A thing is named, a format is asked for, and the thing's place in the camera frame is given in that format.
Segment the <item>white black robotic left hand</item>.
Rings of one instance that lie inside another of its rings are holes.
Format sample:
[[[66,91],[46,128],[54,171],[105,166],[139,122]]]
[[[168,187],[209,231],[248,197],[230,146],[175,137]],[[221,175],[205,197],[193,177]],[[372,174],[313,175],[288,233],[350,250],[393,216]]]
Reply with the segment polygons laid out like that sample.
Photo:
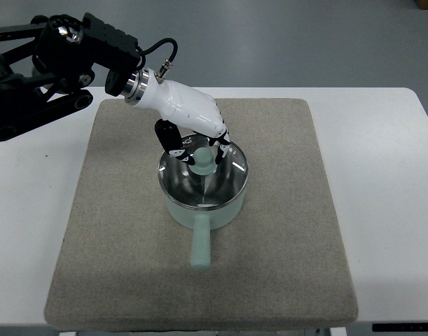
[[[207,137],[210,146],[219,145],[216,164],[225,158],[230,147],[229,132],[212,96],[173,80],[158,81],[152,69],[134,72],[122,95],[133,107],[159,112],[155,133],[170,156],[188,165],[195,164],[184,148],[179,133],[182,127]]]

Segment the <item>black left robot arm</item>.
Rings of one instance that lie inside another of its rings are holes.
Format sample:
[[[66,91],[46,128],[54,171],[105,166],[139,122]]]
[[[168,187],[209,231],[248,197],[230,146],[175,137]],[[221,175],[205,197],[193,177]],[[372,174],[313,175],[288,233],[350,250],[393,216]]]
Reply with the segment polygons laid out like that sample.
[[[0,141],[7,141],[88,107],[86,89],[94,64],[108,69],[105,91],[133,92],[133,78],[146,56],[170,43],[172,53],[158,75],[163,78],[177,55],[173,38],[142,50],[135,37],[90,13],[35,16],[29,24],[0,27]]]

